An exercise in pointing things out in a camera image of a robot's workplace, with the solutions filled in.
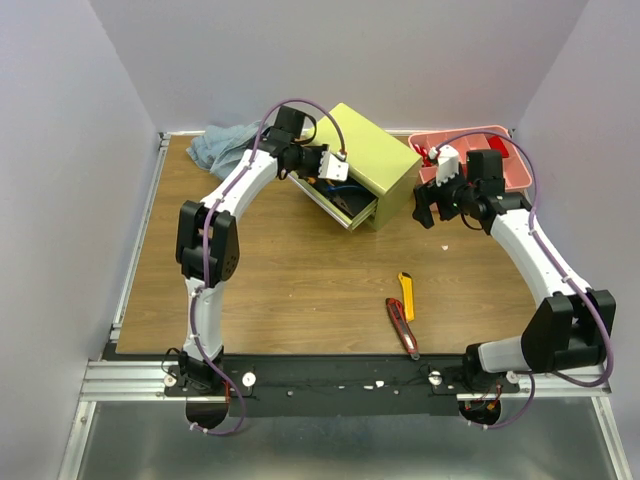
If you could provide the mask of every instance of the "wooden tabletop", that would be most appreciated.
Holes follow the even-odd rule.
[[[178,212],[220,183],[174,136],[140,254],[120,353],[180,348],[187,295],[175,261]],[[507,254],[459,219],[425,230],[413,200],[382,230],[350,233],[291,181],[271,182],[239,222],[240,264],[225,291],[226,352],[401,353],[384,300],[402,299],[399,272],[414,280],[411,329],[423,353],[519,335],[534,313]]]

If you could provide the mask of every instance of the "open drawer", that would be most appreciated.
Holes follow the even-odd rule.
[[[322,195],[312,185],[305,180],[301,180],[298,176],[291,172],[289,178],[295,183],[309,198],[316,202],[320,208],[327,212],[333,219],[347,230],[354,230],[358,225],[370,217],[375,217],[378,199],[373,196],[373,200],[362,208],[356,215],[351,216],[341,210],[337,205],[331,202],[327,197]]]

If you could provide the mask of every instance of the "plastic tray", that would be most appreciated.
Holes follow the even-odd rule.
[[[419,145],[425,148],[427,151],[431,147],[435,147],[439,143],[459,135],[464,132],[471,132],[473,130],[491,130],[502,135],[508,135],[507,130],[499,125],[490,125],[486,127],[474,127],[474,128],[460,128],[457,130],[439,130],[431,132],[414,133],[409,137],[409,146],[413,148],[413,145]],[[481,150],[485,148],[492,148],[489,145],[490,135],[478,134],[469,135],[467,137],[460,138],[451,143],[451,146],[458,150],[460,153],[460,161],[462,168],[466,173],[467,152],[469,150]],[[531,175],[529,170],[520,157],[515,147],[506,141],[502,141],[501,146],[503,151],[503,171],[507,192],[522,192],[531,186]],[[427,183],[429,180],[435,178],[436,167],[422,167],[420,169],[420,182]]]

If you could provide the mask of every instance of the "blue cloth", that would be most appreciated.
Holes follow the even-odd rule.
[[[247,142],[256,134],[259,125],[260,122],[229,128],[208,126],[204,135],[191,141],[187,153],[200,168],[224,180],[242,159]]]

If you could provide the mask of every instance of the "gray wall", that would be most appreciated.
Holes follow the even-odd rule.
[[[540,173],[543,227],[616,297],[612,403],[640,476],[640,4],[591,0],[518,128]]]
[[[388,128],[514,126],[586,0],[90,0],[156,125],[344,101]]]
[[[157,135],[88,2],[0,15],[0,478],[56,478]]]

